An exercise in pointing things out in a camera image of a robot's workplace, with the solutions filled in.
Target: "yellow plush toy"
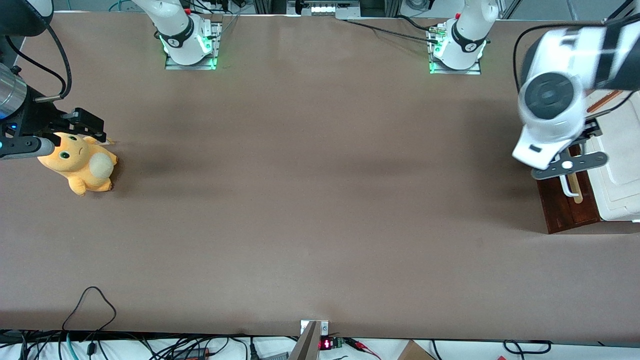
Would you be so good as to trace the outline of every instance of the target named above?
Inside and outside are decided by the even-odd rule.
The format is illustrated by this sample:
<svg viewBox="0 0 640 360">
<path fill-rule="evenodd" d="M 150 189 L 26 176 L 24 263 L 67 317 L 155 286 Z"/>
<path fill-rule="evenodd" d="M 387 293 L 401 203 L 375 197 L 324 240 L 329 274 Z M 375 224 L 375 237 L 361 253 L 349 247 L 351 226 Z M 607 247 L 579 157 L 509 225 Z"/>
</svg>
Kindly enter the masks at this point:
<svg viewBox="0 0 640 360">
<path fill-rule="evenodd" d="M 56 133 L 60 137 L 60 146 L 52 154 L 40 156 L 38 160 L 49 169 L 69 180 L 74 193 L 84 196 L 87 190 L 107 192 L 111 190 L 109 176 L 118 158 L 96 145 L 96 139 L 87 136 Z"/>
</svg>

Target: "white container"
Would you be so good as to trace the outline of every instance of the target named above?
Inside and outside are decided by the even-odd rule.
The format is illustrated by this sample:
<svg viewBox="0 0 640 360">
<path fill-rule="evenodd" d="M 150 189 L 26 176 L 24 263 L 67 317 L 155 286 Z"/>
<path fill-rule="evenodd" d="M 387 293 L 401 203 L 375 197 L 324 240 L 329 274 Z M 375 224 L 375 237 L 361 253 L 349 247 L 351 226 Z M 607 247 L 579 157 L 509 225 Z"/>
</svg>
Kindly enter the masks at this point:
<svg viewBox="0 0 640 360">
<path fill-rule="evenodd" d="M 589 105 L 596 103 L 608 90 L 598 90 L 587 97 Z M 623 92 L 594 112 L 619 104 L 628 92 Z M 587 152 L 603 151 L 609 162 L 587 170 L 600 217 L 608 221 L 640 222 L 640 95 L 638 93 L 610 114 L 598 118 L 602 136 L 586 143 Z"/>
</svg>

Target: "red digital display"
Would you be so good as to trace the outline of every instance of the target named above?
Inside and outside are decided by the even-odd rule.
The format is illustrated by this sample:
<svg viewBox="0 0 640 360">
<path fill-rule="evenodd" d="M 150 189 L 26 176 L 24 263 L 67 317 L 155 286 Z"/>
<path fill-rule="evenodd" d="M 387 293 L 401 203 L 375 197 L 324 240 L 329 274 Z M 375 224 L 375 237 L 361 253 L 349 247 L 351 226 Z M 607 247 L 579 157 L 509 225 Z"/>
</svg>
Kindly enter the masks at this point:
<svg viewBox="0 0 640 360">
<path fill-rule="evenodd" d="M 319 350 L 331 350 L 333 349 L 333 339 L 322 339 L 318 343 Z"/>
</svg>

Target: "table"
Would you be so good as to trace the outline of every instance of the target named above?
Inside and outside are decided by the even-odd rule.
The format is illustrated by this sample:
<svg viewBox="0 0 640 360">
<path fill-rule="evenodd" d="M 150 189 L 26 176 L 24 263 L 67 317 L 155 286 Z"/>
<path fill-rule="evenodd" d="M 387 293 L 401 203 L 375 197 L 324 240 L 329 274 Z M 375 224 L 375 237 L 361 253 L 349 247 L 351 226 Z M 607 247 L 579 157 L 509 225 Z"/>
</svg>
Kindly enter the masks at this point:
<svg viewBox="0 0 640 360">
<path fill-rule="evenodd" d="M 52 25 L 74 77 L 58 106 L 102 117 L 121 164 L 113 192 L 80 198 L 35 159 L 0 162 L 0 328 L 59 328 L 97 285 L 110 330 L 640 335 L 638 235 L 544 234 L 511 158 L 511 47 L 531 23 L 496 23 L 481 76 L 431 75 L 424 44 L 326 17 L 241 17 L 211 72 L 163 70 L 143 14 Z M 46 34 L 24 52 L 62 71 Z M 109 315 L 94 293 L 69 326 Z"/>
</svg>

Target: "robotic arm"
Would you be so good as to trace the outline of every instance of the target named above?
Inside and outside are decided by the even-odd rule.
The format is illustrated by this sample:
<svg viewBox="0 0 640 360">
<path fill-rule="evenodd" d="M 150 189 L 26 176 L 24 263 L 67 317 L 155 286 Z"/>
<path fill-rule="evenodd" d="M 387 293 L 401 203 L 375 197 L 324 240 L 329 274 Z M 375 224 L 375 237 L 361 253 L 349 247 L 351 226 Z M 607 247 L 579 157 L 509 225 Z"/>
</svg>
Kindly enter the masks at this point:
<svg viewBox="0 0 640 360">
<path fill-rule="evenodd" d="M 497 0 L 465 0 L 460 16 L 441 26 L 445 35 L 440 39 L 433 56 L 455 70 L 469 69 L 482 56 L 486 36 L 498 19 Z"/>
<path fill-rule="evenodd" d="M 0 1 L 0 35 L 39 35 L 49 29 L 53 16 L 52 0 Z M 45 156 L 60 146 L 55 132 L 89 135 L 105 142 L 104 122 L 88 111 L 71 113 L 58 110 L 53 101 L 68 91 L 46 97 L 19 76 L 20 68 L 0 64 L 0 160 Z M 69 84 L 63 89 L 70 89 Z"/>
<path fill-rule="evenodd" d="M 585 130 L 585 90 L 640 90 L 639 39 L 640 18 L 633 15 L 604 26 L 548 31 L 528 50 L 518 96 L 524 126 L 513 157 L 546 175 L 534 177 L 606 163 L 604 153 L 596 154 L 596 162 L 585 154 L 575 163 L 561 153 Z M 563 161 L 556 166 L 558 157 Z"/>
<path fill-rule="evenodd" d="M 211 20 L 187 15 L 180 0 L 133 0 L 153 21 L 169 57 L 193 65 L 213 51 Z"/>
</svg>

